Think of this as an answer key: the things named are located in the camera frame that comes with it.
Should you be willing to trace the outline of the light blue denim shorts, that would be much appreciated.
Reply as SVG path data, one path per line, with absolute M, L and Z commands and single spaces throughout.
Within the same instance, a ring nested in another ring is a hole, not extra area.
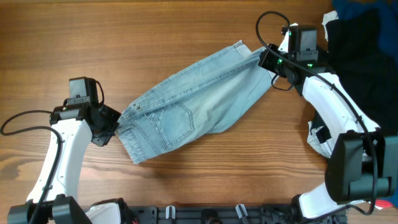
M 118 137 L 134 164 L 230 128 L 271 87 L 261 47 L 242 41 L 175 73 L 135 99 Z

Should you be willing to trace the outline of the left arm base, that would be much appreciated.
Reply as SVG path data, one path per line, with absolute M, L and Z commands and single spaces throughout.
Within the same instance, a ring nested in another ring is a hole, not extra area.
M 92 224 L 123 224 L 127 221 L 126 209 L 123 198 L 114 198 L 92 204 L 85 215 Z

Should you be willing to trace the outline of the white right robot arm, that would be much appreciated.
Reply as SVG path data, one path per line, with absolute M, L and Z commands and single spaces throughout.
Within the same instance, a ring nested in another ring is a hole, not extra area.
M 370 202 L 397 189 L 397 135 L 386 133 L 365 115 L 340 83 L 335 71 L 316 60 L 298 61 L 269 44 L 259 66 L 285 78 L 316 110 L 333 143 L 325 181 L 297 195 L 291 216 L 297 223 L 314 222 Z

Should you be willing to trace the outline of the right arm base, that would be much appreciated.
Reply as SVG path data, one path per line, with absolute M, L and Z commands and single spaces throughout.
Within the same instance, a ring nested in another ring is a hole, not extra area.
M 290 209 L 290 223 L 319 222 L 329 216 L 346 210 L 345 205 L 337 205 L 328 194 L 302 194 L 293 197 Z

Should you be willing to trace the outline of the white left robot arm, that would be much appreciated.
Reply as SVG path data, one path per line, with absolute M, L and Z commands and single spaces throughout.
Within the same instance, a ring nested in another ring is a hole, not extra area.
M 89 103 L 59 106 L 50 114 L 51 140 L 43 168 L 26 203 L 10 208 L 8 223 L 123 223 L 124 202 L 105 200 L 84 211 L 78 184 L 90 143 L 105 146 L 114 136 L 120 113 Z

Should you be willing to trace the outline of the white cloth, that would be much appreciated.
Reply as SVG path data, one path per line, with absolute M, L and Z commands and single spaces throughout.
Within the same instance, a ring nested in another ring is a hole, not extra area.
M 326 24 L 330 21 L 338 19 L 338 13 L 336 11 L 331 11 L 323 15 L 322 26 L 326 29 Z

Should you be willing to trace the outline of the black garment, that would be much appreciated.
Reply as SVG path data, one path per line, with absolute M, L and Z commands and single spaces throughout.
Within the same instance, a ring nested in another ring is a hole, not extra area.
M 397 133 L 397 65 L 379 50 L 378 10 L 326 23 L 328 50 L 320 60 L 335 70 L 358 107 L 385 133 Z

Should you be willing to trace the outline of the grey patterned garment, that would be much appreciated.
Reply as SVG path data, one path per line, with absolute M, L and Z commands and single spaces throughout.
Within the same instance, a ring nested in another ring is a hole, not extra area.
M 335 141 L 331 138 L 326 126 L 315 127 L 313 121 L 308 122 L 307 143 L 320 155 L 329 159 L 335 147 Z

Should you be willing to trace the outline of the dark blue garment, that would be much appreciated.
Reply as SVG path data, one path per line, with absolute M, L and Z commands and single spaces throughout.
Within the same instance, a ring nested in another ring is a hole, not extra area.
M 380 51 L 391 56 L 397 62 L 397 1 L 362 3 L 332 0 L 332 5 L 341 20 L 353 19 L 365 12 L 375 10 L 376 18 L 379 19 L 378 47 Z

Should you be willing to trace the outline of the red white garment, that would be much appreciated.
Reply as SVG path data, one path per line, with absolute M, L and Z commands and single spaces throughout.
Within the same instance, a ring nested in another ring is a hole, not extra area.
M 393 204 L 390 201 L 388 201 L 388 200 L 377 199 L 376 203 L 375 203 L 375 207 L 378 210 L 382 210 L 382 209 L 385 209 L 385 208 L 392 208 Z

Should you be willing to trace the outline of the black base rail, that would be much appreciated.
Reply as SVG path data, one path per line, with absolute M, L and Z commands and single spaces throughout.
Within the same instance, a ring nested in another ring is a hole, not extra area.
M 283 224 L 289 223 L 288 212 L 282 207 L 131 207 L 142 224 Z

